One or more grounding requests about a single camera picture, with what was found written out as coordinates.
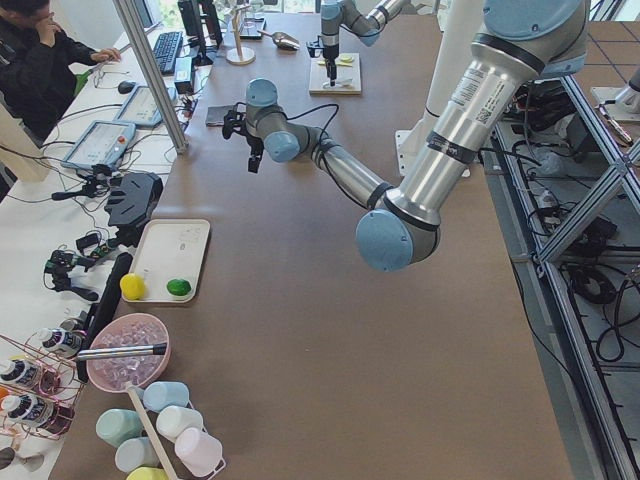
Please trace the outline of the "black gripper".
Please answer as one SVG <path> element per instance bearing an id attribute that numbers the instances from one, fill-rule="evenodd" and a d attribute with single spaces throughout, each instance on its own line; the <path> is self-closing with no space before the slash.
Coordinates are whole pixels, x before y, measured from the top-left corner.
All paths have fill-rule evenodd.
<path id="1" fill-rule="evenodd" d="M 229 140 L 233 134 L 237 134 L 246 139 L 251 154 L 248 159 L 248 171 L 257 174 L 263 154 L 263 141 L 249 132 L 246 113 L 239 110 L 240 105 L 243 105 L 243 102 L 236 102 L 224 115 L 222 136 Z"/>
<path id="2" fill-rule="evenodd" d="M 306 48 L 312 58 L 322 54 L 327 66 L 328 85 L 335 86 L 337 79 L 336 60 L 339 56 L 339 36 L 318 35 L 315 40 L 306 43 Z"/>

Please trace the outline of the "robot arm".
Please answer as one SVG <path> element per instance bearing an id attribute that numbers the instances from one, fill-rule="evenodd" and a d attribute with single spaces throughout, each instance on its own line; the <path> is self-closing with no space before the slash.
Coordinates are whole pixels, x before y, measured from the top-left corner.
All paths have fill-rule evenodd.
<path id="1" fill-rule="evenodd" d="M 325 62 L 328 85 L 337 84 L 337 59 L 340 54 L 340 29 L 355 35 L 364 45 L 372 46 L 389 24 L 409 1 L 379 1 L 368 13 L 363 14 L 354 1 L 322 1 L 320 5 L 320 33 L 314 41 L 306 43 L 311 58 L 322 56 Z"/>
<path id="2" fill-rule="evenodd" d="M 245 110 L 225 115 L 222 134 L 246 139 L 250 171 L 264 156 L 279 163 L 310 158 L 365 209 L 356 228 L 363 260 L 380 271 L 397 271 L 436 250 L 440 207 L 517 89 L 583 67 L 588 20 L 585 1 L 485 2 L 470 63 L 398 186 L 383 181 L 325 129 L 292 122 L 276 86 L 264 78 L 250 81 Z"/>

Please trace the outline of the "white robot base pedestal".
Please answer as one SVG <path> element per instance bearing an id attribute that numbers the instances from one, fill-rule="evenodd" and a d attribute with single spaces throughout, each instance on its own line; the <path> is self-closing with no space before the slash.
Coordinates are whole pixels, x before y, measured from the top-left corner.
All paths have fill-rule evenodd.
<path id="1" fill-rule="evenodd" d="M 446 1 L 439 13 L 440 1 L 412 1 L 419 14 L 432 13 L 438 19 L 442 38 L 426 98 L 423 116 L 411 130 L 397 130 L 396 156 L 401 176 L 407 175 L 426 142 L 427 135 L 471 62 L 470 44 L 483 23 L 483 1 Z"/>

